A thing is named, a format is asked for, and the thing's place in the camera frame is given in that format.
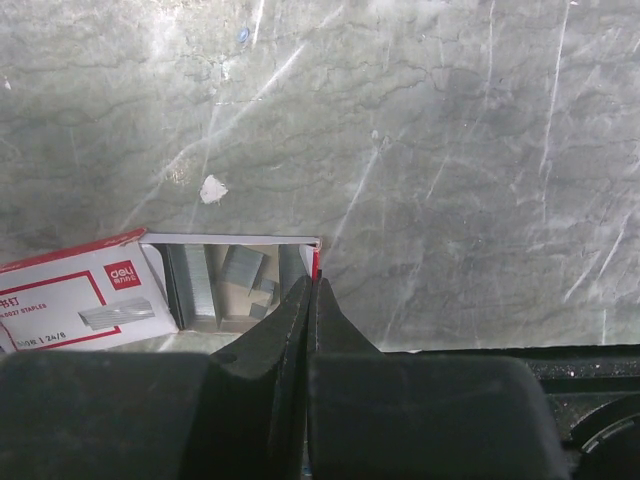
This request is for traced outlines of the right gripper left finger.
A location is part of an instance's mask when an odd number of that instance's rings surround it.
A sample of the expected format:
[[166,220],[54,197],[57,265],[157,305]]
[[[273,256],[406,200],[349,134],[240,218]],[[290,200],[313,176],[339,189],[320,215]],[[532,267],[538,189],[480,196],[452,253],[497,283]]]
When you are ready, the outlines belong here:
[[311,281],[210,354],[30,352],[1,364],[5,479],[297,479]]

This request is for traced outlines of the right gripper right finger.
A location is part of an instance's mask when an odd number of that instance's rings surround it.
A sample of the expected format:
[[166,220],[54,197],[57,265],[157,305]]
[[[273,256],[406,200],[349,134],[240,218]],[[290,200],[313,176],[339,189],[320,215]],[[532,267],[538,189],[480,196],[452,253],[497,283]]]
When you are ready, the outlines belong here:
[[312,290],[308,451],[317,479],[566,479],[540,383],[522,361],[387,355]]

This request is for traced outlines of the staple box tray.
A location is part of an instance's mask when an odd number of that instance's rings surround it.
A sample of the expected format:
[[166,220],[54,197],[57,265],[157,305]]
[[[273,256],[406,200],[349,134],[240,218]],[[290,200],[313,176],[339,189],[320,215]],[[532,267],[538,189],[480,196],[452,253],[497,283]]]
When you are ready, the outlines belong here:
[[179,329],[242,334],[272,313],[299,278],[317,276],[322,241],[147,233],[140,245]]

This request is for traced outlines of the red white staple box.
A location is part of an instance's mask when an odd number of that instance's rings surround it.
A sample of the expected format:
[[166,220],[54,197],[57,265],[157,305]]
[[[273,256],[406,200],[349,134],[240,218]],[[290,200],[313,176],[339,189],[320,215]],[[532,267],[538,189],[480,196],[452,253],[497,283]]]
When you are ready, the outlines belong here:
[[1,350],[101,350],[178,327],[138,228],[2,265]]

